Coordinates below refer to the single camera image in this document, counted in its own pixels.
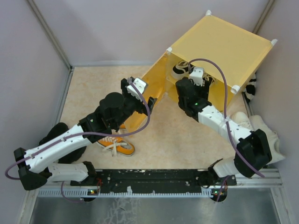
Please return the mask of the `yellow shoe cabinet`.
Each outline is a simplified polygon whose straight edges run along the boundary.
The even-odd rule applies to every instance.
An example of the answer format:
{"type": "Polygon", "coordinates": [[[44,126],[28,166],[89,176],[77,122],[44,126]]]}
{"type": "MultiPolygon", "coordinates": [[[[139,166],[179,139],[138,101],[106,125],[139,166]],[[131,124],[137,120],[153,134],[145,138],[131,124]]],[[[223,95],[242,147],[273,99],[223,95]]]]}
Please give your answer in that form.
{"type": "Polygon", "coordinates": [[[275,41],[207,14],[167,49],[168,96],[178,102],[171,70],[184,60],[217,79],[210,86],[208,100],[223,111],[224,105],[241,93],[274,44],[275,41]]]}

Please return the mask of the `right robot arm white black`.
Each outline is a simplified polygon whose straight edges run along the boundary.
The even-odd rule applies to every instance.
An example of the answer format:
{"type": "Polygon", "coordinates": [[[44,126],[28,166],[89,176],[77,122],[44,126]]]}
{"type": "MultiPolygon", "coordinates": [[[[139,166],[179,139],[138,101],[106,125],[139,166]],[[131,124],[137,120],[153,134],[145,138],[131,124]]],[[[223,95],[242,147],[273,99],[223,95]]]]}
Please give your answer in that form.
{"type": "Polygon", "coordinates": [[[235,155],[220,159],[209,169],[215,178],[241,174],[251,178],[273,159],[266,133],[242,127],[229,117],[225,117],[202,94],[203,87],[192,80],[183,78],[176,82],[178,106],[185,114],[197,122],[216,131],[232,144],[235,155]]]}

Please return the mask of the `orange sneaker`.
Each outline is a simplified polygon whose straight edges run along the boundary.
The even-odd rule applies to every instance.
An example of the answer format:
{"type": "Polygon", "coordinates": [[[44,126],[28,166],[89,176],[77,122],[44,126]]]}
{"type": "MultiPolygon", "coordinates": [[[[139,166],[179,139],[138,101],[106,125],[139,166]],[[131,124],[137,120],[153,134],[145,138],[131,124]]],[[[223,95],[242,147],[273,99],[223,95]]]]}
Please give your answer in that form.
{"type": "Polygon", "coordinates": [[[119,129],[126,129],[126,127],[124,124],[122,124],[122,125],[120,125],[119,129]]]}
{"type": "Polygon", "coordinates": [[[112,156],[116,154],[132,156],[135,153],[134,145],[122,137],[105,137],[97,141],[97,144],[102,148],[102,151],[111,151],[112,156]]]}

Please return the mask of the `yellow cabinet door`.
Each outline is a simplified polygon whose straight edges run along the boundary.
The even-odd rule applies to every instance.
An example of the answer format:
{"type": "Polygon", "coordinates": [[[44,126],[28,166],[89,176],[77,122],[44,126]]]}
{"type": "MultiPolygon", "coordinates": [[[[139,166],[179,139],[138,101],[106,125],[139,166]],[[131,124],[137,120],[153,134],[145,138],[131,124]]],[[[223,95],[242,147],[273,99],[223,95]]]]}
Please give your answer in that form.
{"type": "MultiPolygon", "coordinates": [[[[165,93],[165,69],[167,59],[168,56],[165,52],[142,76],[142,80],[148,84],[143,96],[146,101],[148,101],[149,97],[157,98],[155,105],[162,99],[165,93]]],[[[133,115],[124,123],[126,130],[129,133],[138,130],[142,126],[143,122],[146,121],[146,119],[146,115],[134,112],[133,115]]]]}

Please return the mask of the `black white sneaker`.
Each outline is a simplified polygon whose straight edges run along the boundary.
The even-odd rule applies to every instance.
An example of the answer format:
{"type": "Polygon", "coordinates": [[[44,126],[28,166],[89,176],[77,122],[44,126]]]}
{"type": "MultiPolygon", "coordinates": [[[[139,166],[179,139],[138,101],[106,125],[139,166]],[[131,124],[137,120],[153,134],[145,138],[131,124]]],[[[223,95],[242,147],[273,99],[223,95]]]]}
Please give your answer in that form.
{"type": "Polygon", "coordinates": [[[188,75],[189,75],[189,65],[188,62],[184,60],[175,64],[171,70],[171,76],[176,80],[180,80],[183,77],[186,77],[188,75]]]}
{"type": "Polygon", "coordinates": [[[216,84],[218,82],[216,78],[209,75],[208,73],[204,73],[203,79],[205,82],[209,83],[210,85],[216,84]]]}

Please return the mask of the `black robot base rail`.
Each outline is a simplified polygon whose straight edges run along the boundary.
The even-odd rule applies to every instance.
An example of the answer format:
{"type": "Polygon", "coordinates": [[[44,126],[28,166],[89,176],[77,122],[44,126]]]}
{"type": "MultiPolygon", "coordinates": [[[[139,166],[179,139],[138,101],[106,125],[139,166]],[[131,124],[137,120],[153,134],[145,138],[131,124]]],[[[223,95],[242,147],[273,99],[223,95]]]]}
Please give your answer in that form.
{"type": "Polygon", "coordinates": [[[95,186],[101,193],[200,193],[201,188],[221,186],[224,178],[200,169],[98,169],[86,181],[71,186],[95,186]]]}

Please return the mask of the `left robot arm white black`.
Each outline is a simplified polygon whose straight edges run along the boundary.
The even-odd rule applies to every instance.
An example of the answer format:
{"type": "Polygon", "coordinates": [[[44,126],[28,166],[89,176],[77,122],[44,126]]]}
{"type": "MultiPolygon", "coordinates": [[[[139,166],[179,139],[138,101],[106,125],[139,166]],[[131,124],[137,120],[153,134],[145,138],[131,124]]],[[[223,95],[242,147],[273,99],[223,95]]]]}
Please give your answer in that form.
{"type": "Polygon", "coordinates": [[[139,78],[124,78],[121,81],[121,93],[106,95],[93,113],[69,130],[33,149],[14,150],[18,180],[23,188],[34,190],[47,182],[92,181],[96,171],[90,162],[58,164],[57,161],[104,137],[113,137],[112,131],[118,131],[134,112],[149,117],[156,99],[144,99],[143,93],[147,87],[148,84],[139,78]]]}

